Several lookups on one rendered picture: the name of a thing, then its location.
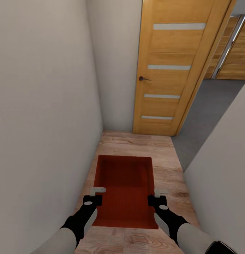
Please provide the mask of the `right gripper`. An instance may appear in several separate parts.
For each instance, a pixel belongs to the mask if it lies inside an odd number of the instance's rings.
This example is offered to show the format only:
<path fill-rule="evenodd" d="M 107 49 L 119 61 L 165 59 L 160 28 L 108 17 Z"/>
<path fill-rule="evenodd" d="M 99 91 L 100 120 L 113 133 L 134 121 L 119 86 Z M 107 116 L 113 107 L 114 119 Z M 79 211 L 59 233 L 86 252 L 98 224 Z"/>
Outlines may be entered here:
<path fill-rule="evenodd" d="M 148 196 L 148 206 L 155 206 L 155 203 L 161 201 L 167 205 L 167 199 L 165 195 L 160 196 L 159 198 L 151 195 Z"/>

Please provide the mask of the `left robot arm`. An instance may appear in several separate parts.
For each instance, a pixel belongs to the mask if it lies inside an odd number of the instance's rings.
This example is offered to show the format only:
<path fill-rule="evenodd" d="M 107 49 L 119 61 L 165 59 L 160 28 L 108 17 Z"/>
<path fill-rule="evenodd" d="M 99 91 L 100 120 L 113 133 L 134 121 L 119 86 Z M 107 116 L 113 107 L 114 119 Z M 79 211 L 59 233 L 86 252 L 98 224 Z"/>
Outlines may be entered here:
<path fill-rule="evenodd" d="M 30 254 L 73 254 L 97 217 L 96 206 L 102 205 L 102 195 L 106 188 L 92 187 L 90 195 L 83 197 L 83 205 L 49 240 Z"/>

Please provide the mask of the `storage box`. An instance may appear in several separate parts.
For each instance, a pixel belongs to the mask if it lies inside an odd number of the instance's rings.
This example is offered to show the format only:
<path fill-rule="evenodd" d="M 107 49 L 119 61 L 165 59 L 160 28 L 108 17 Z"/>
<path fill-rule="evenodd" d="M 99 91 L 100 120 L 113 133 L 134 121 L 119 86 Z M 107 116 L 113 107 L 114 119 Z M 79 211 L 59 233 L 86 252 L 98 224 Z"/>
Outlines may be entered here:
<path fill-rule="evenodd" d="M 148 196 L 154 193 L 151 157 L 99 155 L 94 187 L 106 188 L 102 205 L 96 206 L 92 226 L 158 229 L 154 206 Z"/>

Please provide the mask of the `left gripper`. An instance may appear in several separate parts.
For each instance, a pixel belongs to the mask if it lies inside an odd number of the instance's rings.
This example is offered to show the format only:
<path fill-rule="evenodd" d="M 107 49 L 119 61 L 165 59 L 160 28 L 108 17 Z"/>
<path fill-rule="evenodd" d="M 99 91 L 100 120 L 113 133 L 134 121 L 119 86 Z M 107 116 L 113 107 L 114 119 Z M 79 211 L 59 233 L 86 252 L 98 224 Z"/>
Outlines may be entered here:
<path fill-rule="evenodd" d="M 96 206 L 101 206 L 102 205 L 102 195 L 96 195 L 96 196 L 85 195 L 83 197 L 83 203 L 86 202 L 89 199 L 95 200 Z"/>

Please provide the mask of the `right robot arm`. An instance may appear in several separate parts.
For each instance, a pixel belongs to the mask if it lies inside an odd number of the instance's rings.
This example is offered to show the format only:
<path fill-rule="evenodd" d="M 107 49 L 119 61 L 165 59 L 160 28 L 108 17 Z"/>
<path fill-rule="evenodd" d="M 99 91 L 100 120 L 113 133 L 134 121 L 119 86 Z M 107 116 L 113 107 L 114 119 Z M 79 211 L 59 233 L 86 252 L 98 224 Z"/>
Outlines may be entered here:
<path fill-rule="evenodd" d="M 211 236 L 190 223 L 183 216 L 169 210 L 165 195 L 169 189 L 154 189 L 155 195 L 148 196 L 148 206 L 155 208 L 158 226 L 180 247 L 184 254 L 239 254 L 226 242 Z"/>

